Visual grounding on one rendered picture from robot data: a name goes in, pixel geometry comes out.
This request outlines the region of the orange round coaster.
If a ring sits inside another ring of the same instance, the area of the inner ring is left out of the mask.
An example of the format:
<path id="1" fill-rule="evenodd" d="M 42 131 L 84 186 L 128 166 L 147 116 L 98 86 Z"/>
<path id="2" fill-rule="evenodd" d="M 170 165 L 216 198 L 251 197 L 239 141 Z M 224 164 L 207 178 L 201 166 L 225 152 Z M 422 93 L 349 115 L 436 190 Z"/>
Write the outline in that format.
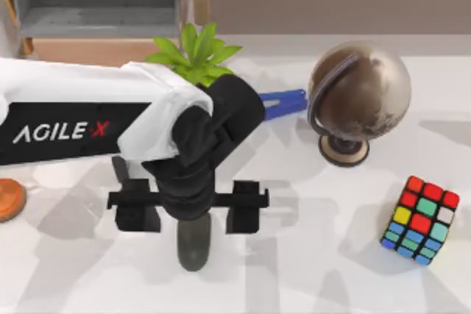
<path id="1" fill-rule="evenodd" d="M 14 179 L 0 178 L 0 222 L 6 222 L 23 210 L 26 204 L 24 186 Z"/>

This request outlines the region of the brown globe on stand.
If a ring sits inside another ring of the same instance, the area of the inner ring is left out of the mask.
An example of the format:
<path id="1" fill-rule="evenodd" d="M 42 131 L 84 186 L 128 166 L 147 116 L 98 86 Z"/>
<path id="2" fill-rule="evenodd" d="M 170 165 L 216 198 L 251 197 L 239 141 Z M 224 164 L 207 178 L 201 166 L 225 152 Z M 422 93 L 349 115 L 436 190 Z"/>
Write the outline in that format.
<path id="1" fill-rule="evenodd" d="M 410 74 L 395 53 L 364 41 L 328 49 L 308 83 L 307 121 L 321 155 L 338 167 L 361 164 L 369 142 L 405 117 L 411 97 Z"/>

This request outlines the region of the colourful puzzle cube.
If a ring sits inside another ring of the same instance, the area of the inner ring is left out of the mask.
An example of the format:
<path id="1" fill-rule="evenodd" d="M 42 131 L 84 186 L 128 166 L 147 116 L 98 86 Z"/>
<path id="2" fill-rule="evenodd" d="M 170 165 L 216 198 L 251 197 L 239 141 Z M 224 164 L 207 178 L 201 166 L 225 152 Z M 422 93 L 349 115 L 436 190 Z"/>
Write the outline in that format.
<path id="1" fill-rule="evenodd" d="M 420 265 L 430 265 L 447 240 L 459 202 L 457 193 L 411 175 L 380 244 Z"/>

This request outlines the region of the pale wooden drawer front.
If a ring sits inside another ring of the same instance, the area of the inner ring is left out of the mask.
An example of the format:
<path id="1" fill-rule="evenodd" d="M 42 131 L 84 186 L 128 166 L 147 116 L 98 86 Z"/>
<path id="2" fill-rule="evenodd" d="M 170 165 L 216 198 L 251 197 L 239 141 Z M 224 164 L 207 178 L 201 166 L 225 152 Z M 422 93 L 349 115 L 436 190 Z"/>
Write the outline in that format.
<path id="1" fill-rule="evenodd" d="M 160 51 L 151 39 L 132 38 L 34 38 L 32 53 L 20 50 L 18 57 L 60 63 L 121 66 L 143 62 Z"/>

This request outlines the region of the green potted plant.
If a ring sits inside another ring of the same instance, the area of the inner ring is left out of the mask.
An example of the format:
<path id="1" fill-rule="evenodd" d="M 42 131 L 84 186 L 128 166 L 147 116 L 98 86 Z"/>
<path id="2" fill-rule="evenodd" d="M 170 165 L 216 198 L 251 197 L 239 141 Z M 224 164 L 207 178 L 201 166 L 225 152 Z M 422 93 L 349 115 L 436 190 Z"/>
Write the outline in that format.
<path id="1" fill-rule="evenodd" d="M 211 86 L 219 77 L 233 71 L 224 62 L 242 50 L 239 45 L 227 45 L 216 37 L 215 23 L 197 30 L 187 23 L 180 34 L 180 47 L 168 38 L 153 38 L 158 51 L 149 54 L 144 61 L 170 68 L 193 85 Z"/>

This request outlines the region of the grey rounded box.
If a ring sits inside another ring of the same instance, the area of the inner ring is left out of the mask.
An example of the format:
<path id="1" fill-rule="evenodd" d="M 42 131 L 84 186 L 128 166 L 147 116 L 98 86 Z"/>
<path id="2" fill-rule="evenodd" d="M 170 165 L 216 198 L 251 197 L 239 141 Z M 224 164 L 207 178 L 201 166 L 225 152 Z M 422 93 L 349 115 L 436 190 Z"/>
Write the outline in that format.
<path id="1" fill-rule="evenodd" d="M 177 256 L 185 270 L 196 272 L 206 265 L 210 253 L 211 230 L 210 213 L 195 220 L 177 222 Z"/>

